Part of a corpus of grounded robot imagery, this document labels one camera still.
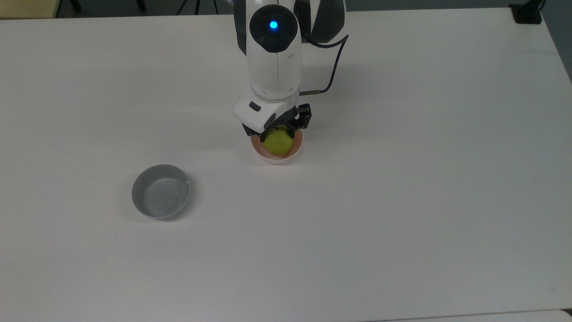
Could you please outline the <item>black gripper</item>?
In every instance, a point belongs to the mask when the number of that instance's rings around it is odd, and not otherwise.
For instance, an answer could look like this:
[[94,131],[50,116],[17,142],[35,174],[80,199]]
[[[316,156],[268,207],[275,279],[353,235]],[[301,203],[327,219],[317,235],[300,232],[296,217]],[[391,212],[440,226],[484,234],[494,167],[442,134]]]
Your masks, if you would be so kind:
[[284,127],[288,131],[290,138],[293,139],[298,130],[303,130],[308,127],[311,118],[311,105],[306,103],[290,108],[290,110],[274,119],[274,121],[270,123],[269,127],[265,130],[262,130],[261,132],[256,132],[245,124],[242,124],[242,127],[244,128],[247,136],[258,136],[260,139],[266,139],[266,133],[271,128]]

